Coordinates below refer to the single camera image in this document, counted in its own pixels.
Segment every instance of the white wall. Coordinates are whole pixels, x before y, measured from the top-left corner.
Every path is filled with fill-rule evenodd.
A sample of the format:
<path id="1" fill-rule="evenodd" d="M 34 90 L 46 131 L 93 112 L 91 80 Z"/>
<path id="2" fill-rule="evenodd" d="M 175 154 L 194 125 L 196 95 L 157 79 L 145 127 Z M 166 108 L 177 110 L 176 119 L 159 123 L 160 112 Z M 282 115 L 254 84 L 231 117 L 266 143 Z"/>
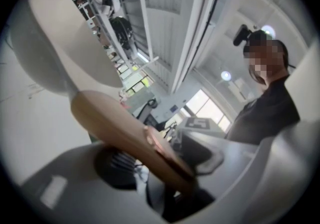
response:
<path id="1" fill-rule="evenodd" d="M 0 88 L 1 156 L 17 184 L 61 153 L 91 143 L 69 100 L 35 84 L 2 38 Z"/>
<path id="2" fill-rule="evenodd" d="M 214 78 L 205 70 L 200 69 L 198 73 L 194 73 L 195 78 L 203 85 L 204 92 L 215 102 L 221 111 L 230 121 L 234 121 L 238 113 L 243 109 L 244 103 L 240 103 L 237 98 L 227 88 L 220 85 L 219 88 L 214 87 Z"/>
<path id="3" fill-rule="evenodd" d="M 169 95 L 155 82 L 151 90 L 160 103 L 156 109 L 152 110 L 151 114 L 158 122 L 170 119 L 175 113 L 179 112 L 201 88 L 202 85 L 195 79 L 193 72 L 186 77 L 178 91 L 172 95 Z M 174 105 L 176 105 L 178 109 L 173 113 L 170 109 Z"/>

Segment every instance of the fluorescent light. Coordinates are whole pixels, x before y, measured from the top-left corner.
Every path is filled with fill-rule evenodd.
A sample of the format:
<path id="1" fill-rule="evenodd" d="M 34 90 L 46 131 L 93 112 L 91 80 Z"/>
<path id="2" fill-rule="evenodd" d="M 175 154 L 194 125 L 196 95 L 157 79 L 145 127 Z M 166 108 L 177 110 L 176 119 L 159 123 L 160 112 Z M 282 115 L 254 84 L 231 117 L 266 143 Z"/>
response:
<path id="1" fill-rule="evenodd" d="M 231 80 L 231 74 L 227 71 L 223 71 L 221 73 L 221 78 L 225 81 L 230 81 Z"/>
<path id="2" fill-rule="evenodd" d="M 144 62 L 149 62 L 149 60 L 148 59 L 146 59 L 142 54 L 140 54 L 139 52 L 138 52 L 138 57 L 140 57 Z"/>

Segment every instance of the person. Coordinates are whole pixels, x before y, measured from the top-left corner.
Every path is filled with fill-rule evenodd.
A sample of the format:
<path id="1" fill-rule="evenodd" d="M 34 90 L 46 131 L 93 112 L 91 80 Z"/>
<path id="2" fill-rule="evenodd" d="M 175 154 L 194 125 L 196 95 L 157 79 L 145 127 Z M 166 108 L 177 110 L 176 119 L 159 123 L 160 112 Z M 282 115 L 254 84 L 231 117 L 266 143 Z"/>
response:
<path id="1" fill-rule="evenodd" d="M 263 138 L 277 135 L 300 117 L 285 87 L 289 62 L 283 42 L 258 30 L 250 35 L 243 55 L 249 63 L 249 74 L 266 90 L 243 108 L 225 138 L 258 145 Z"/>

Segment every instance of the black camera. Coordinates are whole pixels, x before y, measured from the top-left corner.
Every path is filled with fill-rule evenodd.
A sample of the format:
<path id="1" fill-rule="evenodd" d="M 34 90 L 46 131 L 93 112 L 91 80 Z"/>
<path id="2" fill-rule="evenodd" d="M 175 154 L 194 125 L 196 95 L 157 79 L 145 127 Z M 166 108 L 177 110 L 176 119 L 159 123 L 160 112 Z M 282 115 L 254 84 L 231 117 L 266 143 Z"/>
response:
<path id="1" fill-rule="evenodd" d="M 252 31 L 250 31 L 245 24 L 241 25 L 239 30 L 235 34 L 235 37 L 233 39 L 234 40 L 233 44 L 235 46 L 239 46 L 243 40 L 248 41 L 249 36 L 251 34 L 252 34 Z"/>

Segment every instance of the laboratory room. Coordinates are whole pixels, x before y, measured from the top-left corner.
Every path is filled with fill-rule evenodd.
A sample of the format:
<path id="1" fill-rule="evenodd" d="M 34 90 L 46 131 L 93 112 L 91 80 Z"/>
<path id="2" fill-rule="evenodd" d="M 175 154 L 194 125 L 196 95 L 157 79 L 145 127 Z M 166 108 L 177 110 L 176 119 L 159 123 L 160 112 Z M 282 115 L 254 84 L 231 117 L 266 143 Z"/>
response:
<path id="1" fill-rule="evenodd" d="M 31 219 L 308 215 L 320 42 L 305 0 L 15 0 L 0 63 L 1 166 Z"/>

